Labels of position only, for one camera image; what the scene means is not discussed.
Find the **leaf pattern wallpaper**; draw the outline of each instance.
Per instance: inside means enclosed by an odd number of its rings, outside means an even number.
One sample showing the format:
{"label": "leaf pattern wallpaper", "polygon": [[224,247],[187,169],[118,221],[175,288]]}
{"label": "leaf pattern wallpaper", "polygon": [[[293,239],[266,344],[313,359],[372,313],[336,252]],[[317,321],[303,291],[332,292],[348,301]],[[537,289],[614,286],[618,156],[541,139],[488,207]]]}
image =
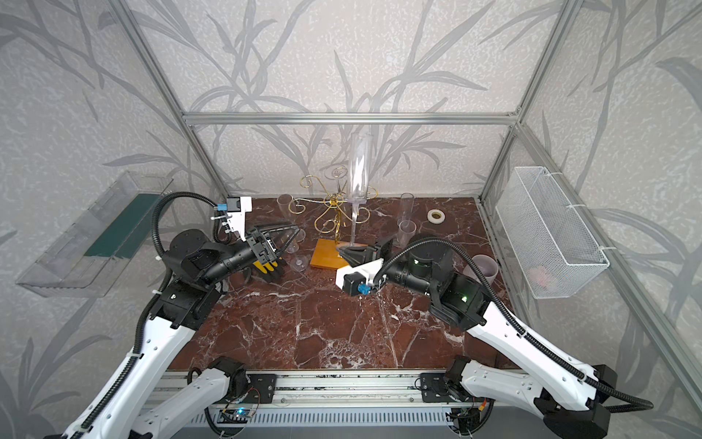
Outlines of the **leaf pattern wallpaper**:
{"label": "leaf pattern wallpaper", "polygon": [[[188,112],[512,112],[561,7],[560,0],[129,4]],[[196,128],[229,189],[255,195],[299,192],[300,177],[346,163],[359,129]],[[489,173],[507,131],[370,130],[371,184],[383,195],[479,193],[475,174]],[[466,178],[478,184],[462,185]]]}
{"label": "leaf pattern wallpaper", "polygon": [[[128,0],[188,112],[512,112],[560,0]],[[699,352],[702,252],[700,12],[694,1],[585,0],[527,122]],[[102,299],[41,298],[17,276],[125,171],[214,189],[103,0],[0,5],[0,431],[61,429],[131,345],[160,281],[148,243]],[[359,126],[196,126],[235,193],[293,192],[345,162]],[[382,193],[480,192],[504,126],[374,126]],[[492,208],[517,144],[500,170]],[[201,226],[175,204],[165,236]],[[654,412],[614,417],[612,438],[702,437],[702,424],[607,274],[525,313],[558,346],[615,365]]]}
{"label": "leaf pattern wallpaper", "polygon": [[[82,411],[131,346],[160,282],[147,242],[101,299],[43,298],[18,275],[125,170],[212,193],[107,4],[0,4],[0,436],[42,438]],[[174,204],[166,231],[200,225]]]}
{"label": "leaf pattern wallpaper", "polygon": [[529,126],[702,362],[702,2],[615,1],[573,34]]}
{"label": "leaf pattern wallpaper", "polygon": [[[702,360],[702,3],[612,1],[583,7],[526,117],[648,289]],[[568,299],[535,301],[494,205],[519,141],[487,198],[532,324],[589,362],[616,365],[625,391],[656,403],[613,417],[621,437],[702,437],[702,422],[605,273]]]}

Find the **glass base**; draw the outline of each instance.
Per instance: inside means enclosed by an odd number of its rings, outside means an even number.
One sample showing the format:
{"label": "glass base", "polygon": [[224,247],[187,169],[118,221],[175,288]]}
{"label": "glass base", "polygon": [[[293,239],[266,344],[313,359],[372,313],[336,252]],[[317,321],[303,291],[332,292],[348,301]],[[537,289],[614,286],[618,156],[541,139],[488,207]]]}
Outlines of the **glass base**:
{"label": "glass base", "polygon": [[287,251],[288,253],[295,253],[299,249],[300,249],[300,246],[298,245],[298,243],[296,241],[292,241],[290,243],[290,245],[288,246],[288,248],[285,249],[285,251]]}
{"label": "glass base", "polygon": [[304,271],[310,266],[310,258],[307,256],[295,256],[292,261],[289,262],[289,265],[294,271]]}

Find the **red marble surface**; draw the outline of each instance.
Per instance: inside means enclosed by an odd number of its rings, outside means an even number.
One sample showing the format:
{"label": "red marble surface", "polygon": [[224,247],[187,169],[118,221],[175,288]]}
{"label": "red marble surface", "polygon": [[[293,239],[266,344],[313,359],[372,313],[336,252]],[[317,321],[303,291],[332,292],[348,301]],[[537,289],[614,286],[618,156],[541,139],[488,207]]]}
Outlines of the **red marble surface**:
{"label": "red marble surface", "polygon": [[[369,200],[367,207],[371,219],[357,226],[357,242],[372,244],[397,231],[397,199]],[[435,208],[446,214],[442,224],[427,220],[427,212]],[[312,225],[323,210],[311,204],[299,216],[298,225],[307,232],[300,254],[311,256],[317,238],[328,237]],[[474,199],[416,199],[412,219],[418,232],[448,238],[471,255],[493,256]],[[280,220],[275,199],[255,199],[246,218],[249,225]],[[349,229],[343,229],[342,239],[349,239]],[[454,264],[463,269],[458,257]],[[221,298],[170,368],[204,368],[226,355],[250,369],[441,369],[457,354],[488,366],[514,367],[491,346],[431,316],[428,297],[394,285],[375,296],[350,297],[334,284],[335,274],[318,268],[302,273],[286,269],[275,284],[254,277],[242,287],[236,287],[242,276],[235,275],[232,292]],[[493,286],[511,309],[500,276]]]}

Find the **white tape roll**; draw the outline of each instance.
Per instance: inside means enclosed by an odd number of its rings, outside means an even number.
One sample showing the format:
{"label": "white tape roll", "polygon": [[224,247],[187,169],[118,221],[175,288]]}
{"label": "white tape roll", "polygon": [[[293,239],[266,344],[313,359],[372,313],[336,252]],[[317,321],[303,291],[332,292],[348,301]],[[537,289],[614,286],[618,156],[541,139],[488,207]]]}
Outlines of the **white tape roll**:
{"label": "white tape roll", "polygon": [[427,219],[432,224],[441,224],[446,219],[446,215],[444,215],[444,212],[440,211],[439,209],[432,209],[427,212]]}

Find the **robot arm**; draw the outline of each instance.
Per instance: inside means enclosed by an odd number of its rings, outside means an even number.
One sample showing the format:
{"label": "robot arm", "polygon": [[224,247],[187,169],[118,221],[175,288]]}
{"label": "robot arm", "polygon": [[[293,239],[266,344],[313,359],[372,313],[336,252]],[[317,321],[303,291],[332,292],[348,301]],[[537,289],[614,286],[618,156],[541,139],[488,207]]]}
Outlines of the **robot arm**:
{"label": "robot arm", "polygon": [[[180,196],[196,195],[214,204],[200,195],[182,193]],[[165,198],[177,196],[175,193]],[[202,231],[190,229],[173,238],[169,250],[160,247],[159,251],[158,206],[154,209],[152,235],[168,274],[140,319],[137,340],[142,341],[141,348],[127,354],[93,402],[65,430],[65,438],[170,438],[213,402],[242,398],[249,389],[244,366],[218,358],[177,395],[139,416],[168,365],[224,294],[217,285],[232,273],[251,266],[264,273],[274,272],[299,228],[289,223],[260,225],[241,234],[241,239],[231,245],[211,242]],[[243,217],[246,206],[239,210]]]}
{"label": "robot arm", "polygon": [[[485,397],[507,402],[543,418],[562,438],[582,439],[603,438],[611,412],[653,407],[649,401],[615,391],[616,373],[606,365],[577,360],[517,319],[481,273],[478,283],[455,272],[451,249],[479,272],[453,242],[417,235],[394,256],[390,240],[341,249],[350,265],[337,270],[336,285],[351,296],[373,294],[388,282],[425,294],[435,317],[493,346],[523,370],[499,370],[457,358],[444,375],[457,400]],[[610,395],[630,404],[603,406]]]}

